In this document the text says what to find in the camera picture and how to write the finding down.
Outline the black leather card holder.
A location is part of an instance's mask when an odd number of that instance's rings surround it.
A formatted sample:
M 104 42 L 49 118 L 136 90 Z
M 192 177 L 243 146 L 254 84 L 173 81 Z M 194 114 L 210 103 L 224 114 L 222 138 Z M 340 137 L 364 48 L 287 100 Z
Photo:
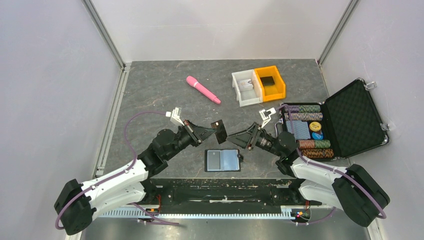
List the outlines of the black leather card holder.
M 221 169 L 219 171 L 207 170 L 207 152 L 220 151 Z M 244 156 L 239 149 L 207 149 L 204 151 L 204 171 L 205 172 L 240 172 L 241 163 L 244 161 Z

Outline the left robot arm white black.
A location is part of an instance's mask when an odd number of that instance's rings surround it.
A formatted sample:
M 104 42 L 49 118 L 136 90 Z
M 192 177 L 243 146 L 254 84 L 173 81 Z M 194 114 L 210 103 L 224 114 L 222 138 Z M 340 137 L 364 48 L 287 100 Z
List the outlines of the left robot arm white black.
M 153 203 L 157 190 L 145 185 L 149 178 L 167 168 L 168 161 L 185 148 L 201 145 L 215 132 L 214 128 L 184 120 L 176 132 L 160 130 L 147 149 L 122 167 L 82 183 L 68 181 L 54 204 L 56 229 L 75 235 L 111 210 L 140 201 Z

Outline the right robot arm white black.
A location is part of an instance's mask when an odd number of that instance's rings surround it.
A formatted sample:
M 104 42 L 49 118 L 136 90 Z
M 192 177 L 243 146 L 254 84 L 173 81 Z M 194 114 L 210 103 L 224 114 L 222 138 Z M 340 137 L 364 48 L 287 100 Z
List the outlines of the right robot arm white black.
M 295 204 L 316 201 L 344 211 L 357 225 L 368 227 L 376 218 L 386 219 L 389 195 L 358 164 L 339 167 L 303 156 L 295 136 L 287 131 L 272 136 L 256 122 L 248 129 L 230 134 L 226 140 L 243 149 L 258 147 L 279 159 L 277 168 L 295 178 L 289 199 Z

